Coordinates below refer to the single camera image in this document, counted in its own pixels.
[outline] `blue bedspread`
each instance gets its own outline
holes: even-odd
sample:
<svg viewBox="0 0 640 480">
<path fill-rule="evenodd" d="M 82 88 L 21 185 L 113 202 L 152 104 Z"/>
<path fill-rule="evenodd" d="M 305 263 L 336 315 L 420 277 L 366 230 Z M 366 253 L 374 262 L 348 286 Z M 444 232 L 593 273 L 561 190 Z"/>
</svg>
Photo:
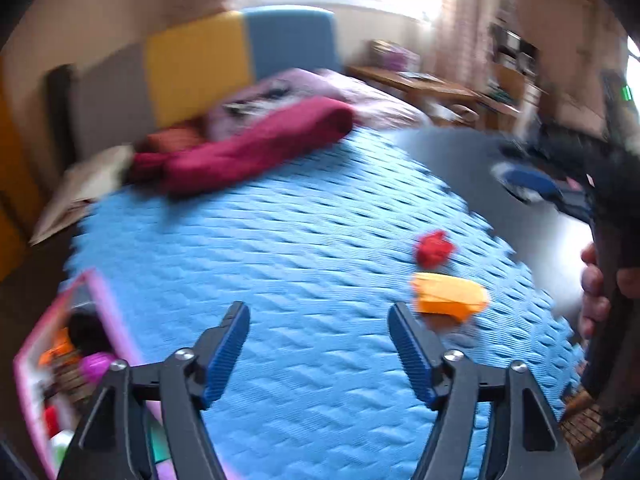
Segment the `blue bedspread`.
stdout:
<svg viewBox="0 0 640 480">
<path fill-rule="evenodd" d="M 560 413 L 575 363 L 566 321 L 483 218 L 369 130 L 225 192 L 172 202 L 125 187 L 82 222 L 68 266 L 100 270 L 149 361 L 192 344 L 234 300 L 251 308 L 236 369 L 204 415 L 242 477 L 399 480 L 435 413 L 414 397 L 386 312 L 411 302 L 412 249 L 434 228 L 459 247 L 444 271 L 492 298 L 446 344 L 484 364 L 524 359 Z M 467 479 L 487 423 L 481 406 Z"/>
</svg>

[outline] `human hand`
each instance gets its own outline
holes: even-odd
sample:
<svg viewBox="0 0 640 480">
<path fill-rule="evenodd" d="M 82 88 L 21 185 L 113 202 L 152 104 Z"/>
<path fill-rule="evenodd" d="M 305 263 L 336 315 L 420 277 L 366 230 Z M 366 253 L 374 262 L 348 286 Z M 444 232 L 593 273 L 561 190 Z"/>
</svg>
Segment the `human hand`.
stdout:
<svg viewBox="0 0 640 480">
<path fill-rule="evenodd" d="M 578 321 L 578 330 L 585 339 L 590 339 L 595 324 L 604 321 L 611 308 L 609 300 L 603 294 L 604 277 L 596 266 L 596 249 L 589 244 L 580 255 L 587 267 L 582 272 L 582 311 Z M 640 268 L 620 269 L 617 275 L 620 292 L 628 298 L 640 298 Z"/>
</svg>

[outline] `pink ball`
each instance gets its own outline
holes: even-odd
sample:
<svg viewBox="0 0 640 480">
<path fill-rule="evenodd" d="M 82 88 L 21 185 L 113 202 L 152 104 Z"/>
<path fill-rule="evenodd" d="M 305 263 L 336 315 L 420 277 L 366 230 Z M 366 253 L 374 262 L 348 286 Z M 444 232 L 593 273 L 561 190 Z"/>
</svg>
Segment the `pink ball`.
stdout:
<svg viewBox="0 0 640 480">
<path fill-rule="evenodd" d="M 108 352 L 91 354 L 80 361 L 80 371 L 87 382 L 97 384 L 115 359 L 116 357 Z"/>
</svg>

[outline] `pink pillow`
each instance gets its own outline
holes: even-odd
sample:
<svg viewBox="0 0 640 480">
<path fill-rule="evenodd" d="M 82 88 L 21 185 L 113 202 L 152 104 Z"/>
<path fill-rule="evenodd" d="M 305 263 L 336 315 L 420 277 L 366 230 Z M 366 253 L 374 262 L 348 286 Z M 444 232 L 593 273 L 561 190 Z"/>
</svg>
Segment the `pink pillow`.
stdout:
<svg viewBox="0 0 640 480">
<path fill-rule="evenodd" d="M 213 142 L 228 139 L 270 113 L 316 95 L 345 100 L 323 77 L 300 68 L 285 70 L 213 107 L 205 116 L 205 134 Z"/>
<path fill-rule="evenodd" d="M 344 100 L 353 106 L 355 123 L 360 126 L 380 131 L 432 124 L 418 108 L 353 77 L 326 69 L 318 70 L 318 74 L 338 88 Z"/>
</svg>

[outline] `headboard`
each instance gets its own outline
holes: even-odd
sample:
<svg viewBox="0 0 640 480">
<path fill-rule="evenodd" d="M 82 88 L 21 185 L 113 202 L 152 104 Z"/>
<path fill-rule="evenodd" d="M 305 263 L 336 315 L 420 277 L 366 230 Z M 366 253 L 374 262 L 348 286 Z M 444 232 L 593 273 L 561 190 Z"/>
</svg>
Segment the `headboard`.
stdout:
<svg viewBox="0 0 640 480">
<path fill-rule="evenodd" d="M 334 16 L 315 7 L 223 12 L 169 28 L 78 73 L 46 77 L 49 123 L 66 169 L 195 117 L 287 68 L 340 70 Z"/>
</svg>

